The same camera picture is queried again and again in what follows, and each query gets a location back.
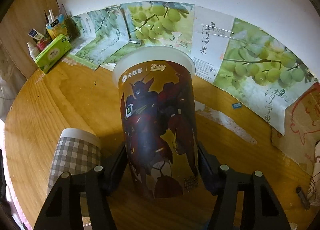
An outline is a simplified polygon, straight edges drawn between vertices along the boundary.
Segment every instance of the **wooden table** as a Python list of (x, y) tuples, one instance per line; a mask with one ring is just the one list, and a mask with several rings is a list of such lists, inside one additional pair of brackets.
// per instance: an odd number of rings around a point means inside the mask
[[(80, 128), (96, 134), (109, 155), (122, 137), (118, 90), (112, 73), (93, 71), (68, 59), (60, 61), (47, 75), (37, 70), (15, 100), (5, 123), (5, 147), (9, 173), (20, 205), (34, 226), (45, 201), (51, 162), (64, 128)], [(318, 208), (305, 211), (295, 188), (307, 191), (309, 175), (271, 145), (271, 127), (228, 93), (196, 77), (195, 100), (231, 117), (257, 144), (199, 114), (198, 139), (220, 163), (239, 172), (260, 170), (266, 176), (289, 219), (299, 230), (306, 229)], [(235, 225), (240, 224), (242, 199), (238, 198)], [(108, 198), (119, 230), (202, 229), (211, 216), (216, 197), (200, 186), (187, 195), (165, 200), (146, 200), (136, 195), (128, 167), (119, 189)]]

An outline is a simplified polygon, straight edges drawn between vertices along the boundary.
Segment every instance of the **paper cup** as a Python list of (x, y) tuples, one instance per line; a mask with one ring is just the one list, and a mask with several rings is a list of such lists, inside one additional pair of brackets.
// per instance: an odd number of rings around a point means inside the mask
[(194, 74), (188, 55), (164, 46), (140, 48), (114, 68), (132, 179), (145, 197), (179, 196), (198, 185)]
[(47, 194), (63, 172), (76, 175), (99, 165), (100, 148), (100, 139), (92, 133), (75, 128), (63, 130), (53, 156)]

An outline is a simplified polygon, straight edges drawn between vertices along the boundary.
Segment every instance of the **small white bottle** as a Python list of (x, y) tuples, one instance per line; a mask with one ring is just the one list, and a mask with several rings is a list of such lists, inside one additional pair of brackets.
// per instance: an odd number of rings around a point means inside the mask
[(32, 44), (32, 42), (28, 42), (28, 47), (30, 51), (30, 56), (36, 61), (36, 57), (40, 54), (39, 49)]

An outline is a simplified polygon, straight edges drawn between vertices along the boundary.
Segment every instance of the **gray plaid pattern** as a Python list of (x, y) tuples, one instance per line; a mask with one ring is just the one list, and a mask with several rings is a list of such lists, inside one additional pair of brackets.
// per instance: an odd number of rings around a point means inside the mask
[(92, 143), (70, 137), (60, 138), (51, 165), (48, 193), (63, 172), (68, 171), (72, 175), (85, 173), (100, 162), (100, 150)]

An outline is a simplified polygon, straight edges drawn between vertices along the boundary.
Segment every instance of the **printed logo on cup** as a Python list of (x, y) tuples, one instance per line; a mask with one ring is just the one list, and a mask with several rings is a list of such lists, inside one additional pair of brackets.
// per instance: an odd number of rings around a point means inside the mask
[(132, 72), (129, 72), (128, 75), (124, 74), (123, 77), (122, 77), (122, 82), (123, 83), (126, 82), (127, 78), (131, 78), (132, 76), (140, 74), (140, 73), (142, 73), (142, 71), (143, 71), (142, 68), (138, 68), (138, 69), (133, 70)]
[(165, 68), (166, 68), (165, 65), (151, 64), (151, 71), (156, 71), (156, 70), (164, 71)]
[(130, 117), (132, 115), (132, 106), (133, 104), (130, 104), (127, 106), (127, 110), (126, 110), (126, 117)]

